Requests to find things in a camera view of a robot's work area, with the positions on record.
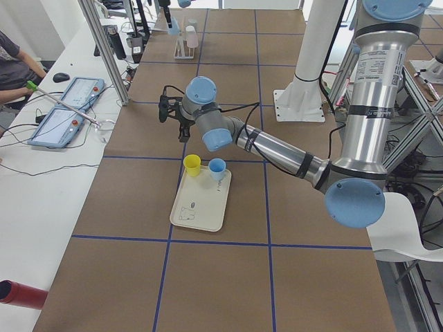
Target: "blue joint cap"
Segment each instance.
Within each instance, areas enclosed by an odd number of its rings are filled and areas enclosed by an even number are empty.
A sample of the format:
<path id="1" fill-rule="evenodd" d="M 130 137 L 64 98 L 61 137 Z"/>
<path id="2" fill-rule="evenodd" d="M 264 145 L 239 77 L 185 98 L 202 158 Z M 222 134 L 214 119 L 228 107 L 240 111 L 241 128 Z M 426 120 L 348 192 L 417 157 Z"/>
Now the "blue joint cap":
<path id="1" fill-rule="evenodd" d="M 191 6 L 191 0 L 179 0 L 179 6 L 182 8 L 186 8 Z"/>
<path id="2" fill-rule="evenodd" d="M 213 102 L 217 95 L 215 83 L 204 76 L 194 77 L 186 87 L 186 96 L 195 104 L 205 105 Z"/>
<path id="3" fill-rule="evenodd" d="M 230 131 L 225 128 L 217 128 L 207 131 L 202 139 L 206 148 L 211 152 L 220 150 L 222 147 L 230 145 L 233 142 Z"/>
<path id="4" fill-rule="evenodd" d="M 346 178 L 326 191 L 326 209 L 344 226 L 364 228 L 380 219 L 385 210 L 385 196 L 374 183 L 362 178 Z"/>
<path id="5" fill-rule="evenodd" d="M 363 7 L 375 19 L 405 21 L 422 14 L 432 0 L 363 0 Z"/>

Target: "blue cup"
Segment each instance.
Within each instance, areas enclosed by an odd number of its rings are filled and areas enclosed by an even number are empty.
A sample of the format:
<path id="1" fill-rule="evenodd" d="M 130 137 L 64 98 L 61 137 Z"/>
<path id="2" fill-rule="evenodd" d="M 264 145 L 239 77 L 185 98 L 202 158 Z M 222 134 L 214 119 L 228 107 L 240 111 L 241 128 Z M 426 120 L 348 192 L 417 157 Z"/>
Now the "blue cup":
<path id="1" fill-rule="evenodd" d="M 216 181 L 220 181 L 224 178 L 226 171 L 226 163 L 223 159 L 214 158 L 209 162 L 210 175 Z"/>

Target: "table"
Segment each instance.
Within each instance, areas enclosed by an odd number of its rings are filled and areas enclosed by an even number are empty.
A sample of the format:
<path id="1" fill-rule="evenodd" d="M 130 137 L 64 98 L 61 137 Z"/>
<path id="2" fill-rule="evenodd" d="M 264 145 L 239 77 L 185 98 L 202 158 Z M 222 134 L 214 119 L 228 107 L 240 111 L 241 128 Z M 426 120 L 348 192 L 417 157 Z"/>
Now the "table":
<path id="1" fill-rule="evenodd" d="M 103 24 L 122 23 L 122 19 L 103 20 Z M 54 83 L 57 72 L 71 77 L 101 77 L 111 84 L 100 57 L 93 56 L 94 42 L 86 22 L 66 47 L 40 86 L 45 91 L 63 91 L 70 81 Z M 117 61 L 120 72 L 127 66 Z M 117 94 L 107 89 L 93 110 L 97 118 L 116 120 L 120 111 Z M 39 98 L 25 106 L 12 125 L 35 123 L 36 109 L 43 113 L 53 106 L 48 98 Z M 0 140 L 2 165 L 32 174 L 57 169 L 65 165 L 98 165 L 105 144 L 91 130 L 86 140 L 88 124 L 69 145 L 84 145 L 75 149 L 48 150 L 15 144 L 16 140 L 5 133 Z M 25 140 L 35 127 L 13 129 L 19 140 Z M 96 167 L 63 169 L 41 176 L 27 176 L 0 167 L 1 181 L 1 231 L 0 279 L 11 279 L 37 288 L 49 289 L 82 209 L 87 192 L 96 173 Z M 5 332 L 31 331 L 40 311 L 2 305 L 1 330 Z"/>
<path id="2" fill-rule="evenodd" d="M 197 19 L 201 48 L 175 61 L 174 37 L 152 36 L 34 332 L 395 331 L 365 230 L 333 222 L 309 183 L 234 146 L 209 153 L 194 127 L 181 145 L 178 123 L 158 122 L 163 85 L 206 75 L 223 108 L 259 100 L 252 125 L 325 158 L 333 116 L 277 123 L 272 107 L 293 77 L 301 11 L 173 15 Z M 169 222 L 192 153 L 233 174 L 216 233 Z"/>

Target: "black bracket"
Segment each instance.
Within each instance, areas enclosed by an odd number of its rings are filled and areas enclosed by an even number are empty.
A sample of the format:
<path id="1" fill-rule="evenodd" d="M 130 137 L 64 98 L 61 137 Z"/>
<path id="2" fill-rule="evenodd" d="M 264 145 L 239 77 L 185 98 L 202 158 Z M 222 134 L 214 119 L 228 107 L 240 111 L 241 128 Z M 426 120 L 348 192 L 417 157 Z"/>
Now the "black bracket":
<path id="1" fill-rule="evenodd" d="M 190 127 L 195 124 L 194 121 L 188 120 L 180 112 L 182 97 L 168 97 L 166 94 L 160 96 L 159 102 L 159 120 L 165 122 L 168 118 L 175 119 L 180 122 L 179 141 L 187 143 L 191 137 Z"/>

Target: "computer mouse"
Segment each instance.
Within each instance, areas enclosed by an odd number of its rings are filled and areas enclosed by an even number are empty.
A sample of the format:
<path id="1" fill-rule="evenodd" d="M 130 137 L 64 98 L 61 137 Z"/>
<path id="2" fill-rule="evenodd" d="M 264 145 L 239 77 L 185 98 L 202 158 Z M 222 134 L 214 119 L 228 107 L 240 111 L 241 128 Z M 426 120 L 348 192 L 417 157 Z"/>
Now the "computer mouse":
<path id="1" fill-rule="evenodd" d="M 54 74 L 54 76 L 53 76 L 53 81 L 54 81 L 55 83 L 64 82 L 64 81 L 67 81 L 67 80 L 69 80 L 69 79 L 70 79 L 70 77 L 69 77 L 69 75 L 66 74 L 66 73 L 56 73 L 56 74 Z"/>

